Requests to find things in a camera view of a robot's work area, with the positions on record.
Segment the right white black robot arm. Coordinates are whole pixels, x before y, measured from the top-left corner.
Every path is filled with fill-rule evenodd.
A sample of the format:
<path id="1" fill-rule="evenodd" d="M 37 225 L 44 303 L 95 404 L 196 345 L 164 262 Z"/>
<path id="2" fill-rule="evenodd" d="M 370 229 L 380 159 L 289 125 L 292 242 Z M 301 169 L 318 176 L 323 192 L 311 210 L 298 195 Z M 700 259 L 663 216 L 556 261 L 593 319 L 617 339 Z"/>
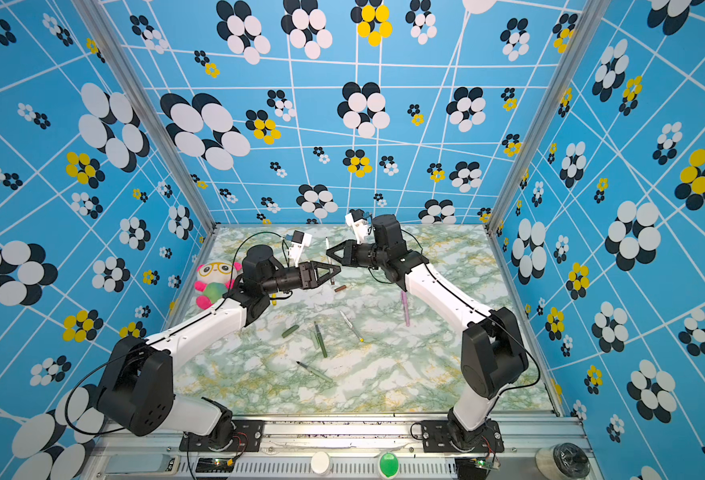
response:
<path id="1" fill-rule="evenodd" d="M 468 452 L 487 435 L 486 423 L 503 394 L 520 386 L 530 352 L 515 314 L 492 309 L 444 278 L 422 252 L 407 246 L 396 217 L 368 219 L 360 209 L 346 214 L 354 238 L 328 248 L 326 254 L 344 267 L 379 269 L 387 281 L 420 299 L 461 337 L 460 371 L 466 384 L 448 411 L 447 429 L 454 448 Z"/>

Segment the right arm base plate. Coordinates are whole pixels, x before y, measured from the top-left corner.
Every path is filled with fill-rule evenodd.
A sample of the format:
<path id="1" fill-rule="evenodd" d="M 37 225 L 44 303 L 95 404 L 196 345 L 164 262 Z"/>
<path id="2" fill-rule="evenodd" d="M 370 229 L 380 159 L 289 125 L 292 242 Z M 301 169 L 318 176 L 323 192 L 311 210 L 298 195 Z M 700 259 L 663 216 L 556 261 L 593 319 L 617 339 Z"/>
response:
<path id="1" fill-rule="evenodd" d="M 499 425 L 486 420 L 476 430 L 467 431 L 457 421 L 422 420 L 418 423 L 425 453 L 477 453 L 493 455 L 505 450 Z"/>

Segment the white pen brown end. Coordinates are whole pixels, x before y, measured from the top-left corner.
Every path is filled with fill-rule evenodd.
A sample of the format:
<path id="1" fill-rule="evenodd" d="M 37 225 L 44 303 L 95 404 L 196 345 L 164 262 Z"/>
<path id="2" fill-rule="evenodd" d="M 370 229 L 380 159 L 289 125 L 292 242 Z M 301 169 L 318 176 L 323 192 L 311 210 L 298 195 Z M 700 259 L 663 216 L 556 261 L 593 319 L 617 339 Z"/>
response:
<path id="1" fill-rule="evenodd" d="M 328 251 L 330 251 L 330 240 L 328 239 L 328 237 L 324 239 L 324 242 L 326 242 L 326 259 L 328 260 L 328 262 L 330 262 L 330 254 L 328 254 Z"/>

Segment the pink pen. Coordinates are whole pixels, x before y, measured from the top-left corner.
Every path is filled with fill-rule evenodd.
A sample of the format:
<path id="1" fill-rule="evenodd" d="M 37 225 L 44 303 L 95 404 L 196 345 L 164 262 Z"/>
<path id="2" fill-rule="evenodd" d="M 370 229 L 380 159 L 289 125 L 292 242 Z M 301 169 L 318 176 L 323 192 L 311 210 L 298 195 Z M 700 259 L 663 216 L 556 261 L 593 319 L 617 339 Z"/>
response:
<path id="1" fill-rule="evenodd" d="M 404 324 L 406 327 L 410 327 L 410 312 L 408 303 L 408 294 L 405 291 L 400 292 L 401 305 L 403 309 Z"/>

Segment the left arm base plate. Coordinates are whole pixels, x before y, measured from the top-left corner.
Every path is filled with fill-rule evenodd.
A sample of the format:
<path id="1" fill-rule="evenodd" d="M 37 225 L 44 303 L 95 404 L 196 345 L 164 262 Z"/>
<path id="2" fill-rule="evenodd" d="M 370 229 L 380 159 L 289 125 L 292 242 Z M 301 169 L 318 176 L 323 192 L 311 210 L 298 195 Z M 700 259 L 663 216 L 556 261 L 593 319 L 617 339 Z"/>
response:
<path id="1" fill-rule="evenodd" d="M 246 418 L 230 420 L 228 426 L 214 429 L 208 436 L 184 434 L 181 452 L 258 452 L 266 422 Z"/>

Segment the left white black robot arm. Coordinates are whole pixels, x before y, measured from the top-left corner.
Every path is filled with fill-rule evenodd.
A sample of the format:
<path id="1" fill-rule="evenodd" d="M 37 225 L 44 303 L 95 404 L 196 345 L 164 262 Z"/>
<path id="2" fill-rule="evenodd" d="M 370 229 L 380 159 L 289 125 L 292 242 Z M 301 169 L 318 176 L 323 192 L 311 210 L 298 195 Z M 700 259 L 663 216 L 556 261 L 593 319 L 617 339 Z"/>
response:
<path id="1" fill-rule="evenodd" d="M 174 430 L 204 437 L 214 449 L 228 446 L 232 412 L 214 400 L 176 393 L 174 375 L 216 341 L 254 323 L 272 295 L 316 289 L 340 271 L 317 261 L 284 266 L 267 245 L 248 249 L 234 285 L 210 308 L 148 338 L 116 343 L 98 383 L 96 410 L 136 436 Z"/>

